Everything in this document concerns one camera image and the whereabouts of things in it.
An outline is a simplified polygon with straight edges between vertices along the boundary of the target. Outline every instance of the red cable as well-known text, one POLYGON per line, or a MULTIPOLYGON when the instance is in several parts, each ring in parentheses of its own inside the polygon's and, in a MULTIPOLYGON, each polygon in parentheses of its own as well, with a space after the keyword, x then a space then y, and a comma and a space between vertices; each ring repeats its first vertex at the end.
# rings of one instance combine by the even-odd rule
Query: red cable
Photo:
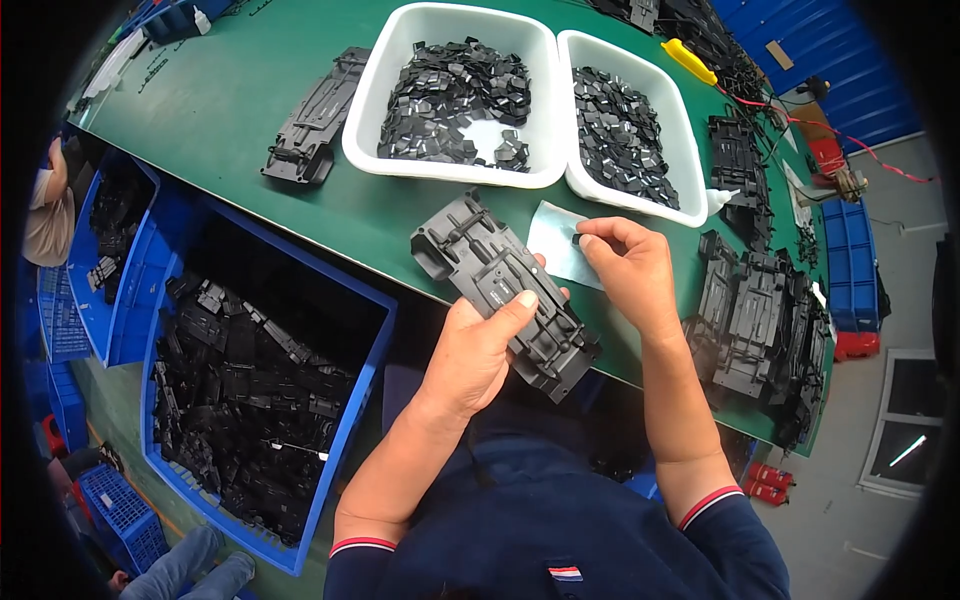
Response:
POLYGON ((792 117, 792 116, 790 116, 785 110, 783 110, 782 108, 780 108, 780 107, 775 107, 775 106, 773 106, 772 104, 771 104, 771 105, 768 105, 768 104, 763 103, 763 102, 753 102, 753 101, 751 101, 751 100, 744 100, 743 98, 739 98, 739 97, 737 97, 737 96, 734 96, 733 94, 730 94, 726 89, 724 89, 723 87, 720 87, 719 84, 718 84, 718 85, 715 85, 714 87, 716 87, 718 90, 720 90, 720 93, 722 93, 723 95, 727 96, 728 98, 733 98, 734 100, 736 100, 736 101, 739 102, 739 103, 742 103, 742 104, 745 104, 745 105, 749 105, 749 106, 751 106, 751 107, 764 107, 764 108, 770 107, 770 108, 772 108, 773 110, 776 110, 777 112, 781 113, 781 114, 786 118, 787 124, 790 124, 790 123, 808 123, 808 124, 810 124, 810 125, 816 125, 817 127, 822 127, 822 128, 824 128, 825 130, 828 130, 828 131, 830 131, 830 132, 833 132, 835 135, 843 135, 844 137, 846 137, 847 139, 849 139, 851 142, 853 142, 854 144, 860 146, 861 148, 863 148, 864 150, 866 150, 868 153, 870 153, 870 156, 872 156, 872 157, 874 158, 874 160, 880 164, 881 167, 883 167, 883 168, 886 169, 887 171, 892 171, 893 173, 896 173, 897 175, 906 177, 907 179, 909 179, 909 180, 911 180, 911 181, 915 181, 916 183, 930 183, 931 181, 935 181, 935 180, 938 179, 938 178, 935 178, 935 177, 931 177, 931 178, 927 178, 927 179, 923 180, 923 179, 921 179, 921 178, 919 178, 919 177, 910 175, 909 173, 904 173, 902 170, 898 169, 897 167, 892 166, 892 165, 889 165, 889 164, 883 162, 882 160, 880 160, 880 159, 876 156, 876 153, 874 152, 873 148, 871 148, 870 146, 864 144, 863 142, 861 142, 860 140, 858 140, 858 139, 855 138, 855 137, 850 137, 849 135, 846 135, 846 134, 843 133, 843 132, 839 132, 838 130, 834 129, 834 128, 831 127, 830 125, 826 125, 826 124, 824 124, 824 123, 820 123, 819 121, 805 121, 805 120, 803 120, 803 119, 798 119, 798 118, 796 118, 796 117, 792 117))

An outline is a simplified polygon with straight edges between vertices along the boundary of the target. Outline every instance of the navy blue shirt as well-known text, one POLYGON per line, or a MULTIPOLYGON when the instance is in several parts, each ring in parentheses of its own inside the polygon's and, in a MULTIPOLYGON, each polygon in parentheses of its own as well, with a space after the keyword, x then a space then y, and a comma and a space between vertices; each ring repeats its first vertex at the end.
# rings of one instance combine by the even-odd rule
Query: navy blue shirt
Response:
POLYGON ((737 487, 678 529, 663 506, 542 441, 477 448, 496 485, 442 473, 412 527, 336 544, 324 598, 788 598, 786 566, 737 487))

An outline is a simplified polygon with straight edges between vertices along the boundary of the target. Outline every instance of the glue bottle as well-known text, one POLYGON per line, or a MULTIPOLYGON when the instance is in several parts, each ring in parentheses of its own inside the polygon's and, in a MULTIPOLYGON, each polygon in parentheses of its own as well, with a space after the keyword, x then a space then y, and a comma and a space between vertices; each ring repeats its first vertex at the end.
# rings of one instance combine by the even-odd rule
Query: glue bottle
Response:
POLYGON ((726 189, 707 190, 707 216, 715 215, 720 212, 723 205, 730 201, 730 198, 740 193, 740 190, 733 191, 726 189))
POLYGON ((210 31, 210 19, 206 18, 204 12, 196 6, 193 7, 193 22, 197 25, 197 31, 200 32, 201 36, 210 31))

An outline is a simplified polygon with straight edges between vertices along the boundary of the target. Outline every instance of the green table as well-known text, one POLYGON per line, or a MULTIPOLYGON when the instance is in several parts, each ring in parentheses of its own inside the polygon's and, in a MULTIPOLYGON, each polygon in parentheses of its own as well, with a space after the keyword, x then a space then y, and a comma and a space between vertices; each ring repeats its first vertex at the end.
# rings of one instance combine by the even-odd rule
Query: green table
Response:
MULTIPOLYGON (((459 196, 460 183, 403 180, 368 175, 336 152, 335 166, 322 187, 283 185, 259 174, 276 131, 310 85, 348 46, 372 47, 397 0, 330 5, 313 0, 275 0, 254 16, 256 0, 235 16, 218 20, 209 34, 181 46, 144 50, 127 65, 121 83, 92 103, 74 122, 110 144, 142 158, 280 228, 440 301, 456 299, 448 283, 435 283, 410 256, 409 235, 427 217, 459 196), (167 62, 142 88, 151 63, 167 62)), ((712 167, 707 120, 723 114, 725 99, 700 83, 660 48, 661 39, 575 2, 504 0, 472 2, 505 11, 523 11, 554 33, 578 29, 629 50, 665 70, 684 96, 700 147, 704 173, 712 167)), ((798 133, 795 137, 807 153, 798 133)), ((778 146, 793 170, 804 177, 804 157, 782 141, 778 146)), ((773 248, 786 247, 797 258, 797 231, 784 177, 767 171, 770 203, 776 212, 773 248)), ((487 188, 484 202, 525 239, 540 200, 589 217, 622 214, 662 232, 670 241, 677 303, 682 316, 696 310, 705 268, 697 255, 700 234, 721 231, 738 250, 743 244, 717 217, 700 229, 618 211, 581 200, 563 180, 542 190, 487 188)), ((817 237, 824 239, 818 225, 817 237)), ((812 276, 826 278, 825 259, 812 276)), ((601 334, 604 356, 596 368, 640 384, 639 339, 612 310, 606 296, 568 284, 571 302, 589 327, 601 334)), ((716 414, 726 425, 770 441, 773 423, 752 406, 716 414)), ((797 449, 809 454, 814 436, 797 449)))

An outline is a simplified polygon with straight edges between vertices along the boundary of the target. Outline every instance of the shirt sleeve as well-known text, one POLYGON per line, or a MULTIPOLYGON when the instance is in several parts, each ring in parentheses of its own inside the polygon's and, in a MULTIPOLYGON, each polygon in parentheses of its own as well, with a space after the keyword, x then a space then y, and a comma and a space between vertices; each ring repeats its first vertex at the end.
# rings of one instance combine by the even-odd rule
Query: shirt sleeve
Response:
POLYGON ((43 199, 47 195, 47 184, 50 183, 50 177, 54 172, 50 169, 38 169, 36 171, 36 181, 34 182, 34 196, 30 199, 30 209, 37 210, 43 208, 43 199))
POLYGON ((790 577, 780 551, 737 486, 717 490, 698 502, 680 529, 737 597, 790 597, 790 577))
POLYGON ((324 600, 368 600, 376 595, 396 544, 377 538, 349 538, 333 545, 326 565, 324 600))

